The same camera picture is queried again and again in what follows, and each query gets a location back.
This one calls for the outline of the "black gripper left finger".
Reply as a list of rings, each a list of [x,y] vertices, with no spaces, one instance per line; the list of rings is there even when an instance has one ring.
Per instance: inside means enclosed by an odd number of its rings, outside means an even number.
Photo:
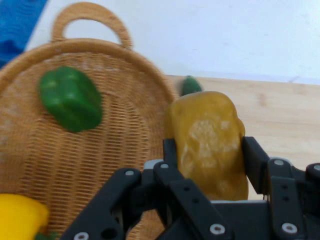
[[[116,170],[61,238],[124,240],[145,212],[156,210],[164,225],[161,240],[231,240],[230,225],[179,172],[173,139],[164,140],[163,153],[151,169]]]

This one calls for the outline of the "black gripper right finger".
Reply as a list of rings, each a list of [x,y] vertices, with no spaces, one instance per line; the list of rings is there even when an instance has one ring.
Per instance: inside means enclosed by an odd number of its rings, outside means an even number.
[[[252,136],[243,137],[242,150],[245,173],[255,192],[266,198],[272,238],[318,240],[320,175],[311,165],[303,171],[288,160],[270,158]]]

